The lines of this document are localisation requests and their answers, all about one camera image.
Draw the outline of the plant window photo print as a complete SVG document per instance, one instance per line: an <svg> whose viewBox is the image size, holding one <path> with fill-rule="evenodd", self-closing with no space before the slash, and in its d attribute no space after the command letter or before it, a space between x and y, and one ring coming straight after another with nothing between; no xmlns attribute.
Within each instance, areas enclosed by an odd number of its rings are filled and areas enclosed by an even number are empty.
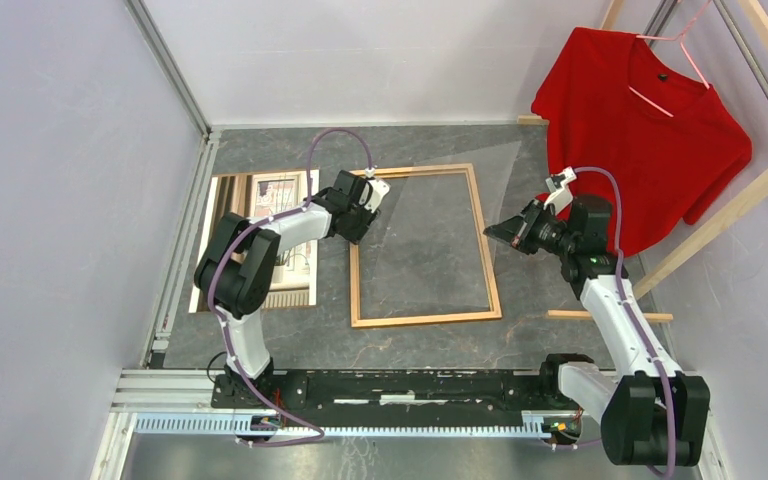
<svg viewBox="0 0 768 480"><path fill-rule="evenodd" d="M307 194L303 170L214 175L211 178L198 239L198 256L219 219L233 212L243 217L279 213L300 205ZM281 253L263 307L288 309L316 304L318 244L309 241Z"/></svg>

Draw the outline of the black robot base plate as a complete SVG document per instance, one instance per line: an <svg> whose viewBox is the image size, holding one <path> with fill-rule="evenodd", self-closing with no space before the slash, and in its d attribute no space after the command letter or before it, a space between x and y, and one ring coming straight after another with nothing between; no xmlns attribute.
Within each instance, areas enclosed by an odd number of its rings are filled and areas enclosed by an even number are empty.
<svg viewBox="0 0 768 480"><path fill-rule="evenodd" d="M525 413L577 417L582 409L538 371L305 370L267 372L248 388L230 371L213 379L211 406L264 410L267 426L507 427Z"/></svg>

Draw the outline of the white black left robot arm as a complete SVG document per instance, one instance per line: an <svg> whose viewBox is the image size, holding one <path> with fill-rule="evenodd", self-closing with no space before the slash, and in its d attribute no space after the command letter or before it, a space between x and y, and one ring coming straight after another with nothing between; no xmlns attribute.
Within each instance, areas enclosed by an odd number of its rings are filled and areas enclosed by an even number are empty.
<svg viewBox="0 0 768 480"><path fill-rule="evenodd" d="M357 244L379 216L390 185L366 173L341 171L333 186L301 205L264 217L224 215L209 239L194 285L217 316L227 369L239 378L235 392L250 407L274 394L264 374L272 359L263 338L261 309L278 257L311 241L339 236Z"/></svg>

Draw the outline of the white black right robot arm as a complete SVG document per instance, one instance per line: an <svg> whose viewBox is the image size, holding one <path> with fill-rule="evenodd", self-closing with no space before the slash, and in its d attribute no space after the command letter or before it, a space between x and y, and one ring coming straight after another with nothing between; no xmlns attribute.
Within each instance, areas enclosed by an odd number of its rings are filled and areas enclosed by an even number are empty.
<svg viewBox="0 0 768 480"><path fill-rule="evenodd" d="M574 401L590 414L615 465L692 467L702 456L710 389L683 371L645 320L627 271L608 250L612 217L612 203L598 196L573 199L564 220L534 199L484 233L527 255L557 256L612 358L616 374L609 379L581 354L548 356L537 382L540 400L551 408Z"/></svg>

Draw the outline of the clear acrylic sheet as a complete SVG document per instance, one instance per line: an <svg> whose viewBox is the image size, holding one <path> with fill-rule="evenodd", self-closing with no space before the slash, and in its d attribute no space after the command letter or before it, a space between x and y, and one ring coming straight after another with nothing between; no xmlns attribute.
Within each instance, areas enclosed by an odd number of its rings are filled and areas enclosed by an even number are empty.
<svg viewBox="0 0 768 480"><path fill-rule="evenodd" d="M500 220L518 141L423 160L470 163L485 227ZM363 318L487 311L489 301L462 174L383 179L380 217L359 246Z"/></svg>

